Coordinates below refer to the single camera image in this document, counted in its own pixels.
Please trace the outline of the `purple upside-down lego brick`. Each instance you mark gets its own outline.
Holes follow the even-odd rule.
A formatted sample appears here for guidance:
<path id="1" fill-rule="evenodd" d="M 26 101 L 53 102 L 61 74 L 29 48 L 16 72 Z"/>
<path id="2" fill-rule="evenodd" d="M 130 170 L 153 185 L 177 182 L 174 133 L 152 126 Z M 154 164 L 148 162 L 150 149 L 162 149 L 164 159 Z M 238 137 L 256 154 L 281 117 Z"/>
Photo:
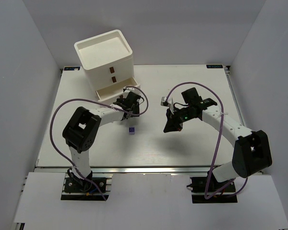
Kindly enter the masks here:
<path id="1" fill-rule="evenodd" d="M 135 127 L 129 127 L 129 134 L 134 135 L 135 134 Z"/>

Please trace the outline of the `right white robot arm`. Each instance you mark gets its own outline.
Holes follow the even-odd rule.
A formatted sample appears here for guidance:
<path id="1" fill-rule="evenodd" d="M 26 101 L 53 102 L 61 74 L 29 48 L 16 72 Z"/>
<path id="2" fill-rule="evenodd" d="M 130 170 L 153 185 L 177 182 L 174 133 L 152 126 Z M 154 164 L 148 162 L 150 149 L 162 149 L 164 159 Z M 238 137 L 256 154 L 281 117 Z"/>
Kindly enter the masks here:
<path id="1" fill-rule="evenodd" d="M 185 105 L 177 108 L 172 98 L 162 97 L 161 105 L 167 107 L 167 122 L 164 132 L 181 131 L 183 123 L 198 118 L 209 124 L 234 148 L 232 160 L 212 170 L 219 183 L 236 177 L 247 178 L 272 165 L 272 156 L 267 134 L 253 131 L 221 111 L 211 98 L 203 99 L 195 88 L 182 92 Z"/>

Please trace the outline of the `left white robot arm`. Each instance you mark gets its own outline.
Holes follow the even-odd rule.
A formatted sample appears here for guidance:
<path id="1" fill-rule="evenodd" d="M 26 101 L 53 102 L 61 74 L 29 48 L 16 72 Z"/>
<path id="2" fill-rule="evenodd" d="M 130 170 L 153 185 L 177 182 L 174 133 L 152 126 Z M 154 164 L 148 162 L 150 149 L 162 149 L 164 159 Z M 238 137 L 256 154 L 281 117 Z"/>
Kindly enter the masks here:
<path id="1" fill-rule="evenodd" d="M 93 145 L 98 129 L 106 124 L 122 121 L 139 114 L 141 96 L 128 91 L 127 97 L 118 98 L 109 107 L 86 109 L 78 107 L 63 130 L 62 136 L 69 147 L 75 164 L 72 173 L 78 178 L 89 178 L 89 149 Z"/>

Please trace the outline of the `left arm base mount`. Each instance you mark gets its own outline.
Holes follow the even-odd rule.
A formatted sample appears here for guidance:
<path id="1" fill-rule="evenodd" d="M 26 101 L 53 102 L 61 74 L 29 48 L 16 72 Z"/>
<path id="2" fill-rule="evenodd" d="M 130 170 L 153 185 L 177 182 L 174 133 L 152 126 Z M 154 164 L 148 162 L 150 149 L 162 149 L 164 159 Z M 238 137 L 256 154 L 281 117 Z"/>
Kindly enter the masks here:
<path id="1" fill-rule="evenodd" d="M 106 201 L 111 190 L 111 179 L 106 177 L 92 177 L 92 173 L 88 176 L 94 184 L 78 178 L 67 170 L 63 182 L 61 200 L 65 201 Z"/>

